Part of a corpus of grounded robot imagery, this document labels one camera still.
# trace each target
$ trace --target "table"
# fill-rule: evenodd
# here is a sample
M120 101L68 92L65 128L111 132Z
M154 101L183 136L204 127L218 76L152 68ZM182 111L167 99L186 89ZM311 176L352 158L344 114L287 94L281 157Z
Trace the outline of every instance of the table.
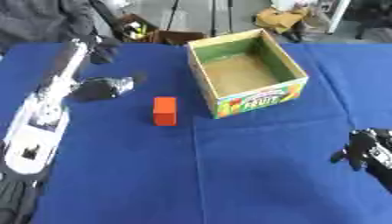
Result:
M211 119L181 47L124 45L82 77L143 72L113 101L70 101L72 121L33 223L390 223L392 197L365 172L329 164L351 129L392 128L392 45L284 49L310 75L303 95ZM0 62L0 135L58 45ZM178 126L151 123L154 96L178 97Z

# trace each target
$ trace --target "tripod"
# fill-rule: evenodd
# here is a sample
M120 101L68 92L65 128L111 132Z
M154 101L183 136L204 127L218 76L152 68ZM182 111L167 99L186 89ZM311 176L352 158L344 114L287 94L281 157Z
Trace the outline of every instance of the tripod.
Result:
M212 0L213 7L211 9L211 30L210 36L216 36L216 0ZM179 8L179 0L175 0L174 5L171 7L171 17L169 20L169 24L167 25L166 30L169 31L172 28L172 22L176 12ZM228 27L229 32L233 33L233 0L227 0L227 9L228 9Z

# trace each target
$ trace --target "blue table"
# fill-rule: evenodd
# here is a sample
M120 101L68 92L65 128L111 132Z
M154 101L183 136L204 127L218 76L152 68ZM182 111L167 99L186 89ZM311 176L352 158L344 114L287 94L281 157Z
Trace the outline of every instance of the blue table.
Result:
M392 128L392 45L285 45L310 75L295 101L211 119L186 51L124 45L83 77L148 74L113 101L70 101L72 121L33 223L389 224L392 197L330 155L351 129ZM20 45L0 63L0 137L58 45ZM151 122L178 97L178 126Z

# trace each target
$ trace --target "box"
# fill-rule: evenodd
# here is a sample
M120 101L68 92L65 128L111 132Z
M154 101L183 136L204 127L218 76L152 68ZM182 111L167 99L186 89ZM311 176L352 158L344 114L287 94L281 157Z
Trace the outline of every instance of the box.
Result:
M139 23L142 26L141 34L138 37L132 37L130 33L126 32L126 26L134 22ZM153 39L153 35L158 31L158 28L148 22L147 20L139 17L137 14L129 14L119 18L117 21L119 29L114 30L115 37L123 42L150 42Z
M196 40L188 53L214 118L295 99L308 81L264 29Z

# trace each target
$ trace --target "floor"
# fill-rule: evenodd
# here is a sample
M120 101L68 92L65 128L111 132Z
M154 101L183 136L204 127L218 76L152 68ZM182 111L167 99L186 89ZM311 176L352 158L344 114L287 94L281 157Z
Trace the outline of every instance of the floor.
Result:
M168 25L172 6L176 0L102 0L117 15L124 12L136 13L147 19L154 25L165 29ZM125 1L130 5L123 10L115 6L116 3ZM228 32L228 7L227 0L217 1L217 32L224 34ZM179 0L179 7L173 20L171 29L174 31L193 31L210 33L211 30L211 2L212 0ZM258 11L269 7L270 0L234 0L234 31L242 32L255 29L251 22L251 16ZM99 16L95 15L96 26L100 33L110 35L109 28L103 23ZM380 38L372 32L367 33L364 40L354 39L357 23L343 21L333 35L320 35L314 41L318 42L344 42L344 43L368 43L380 42ZM285 38L277 37L279 42L287 41Z

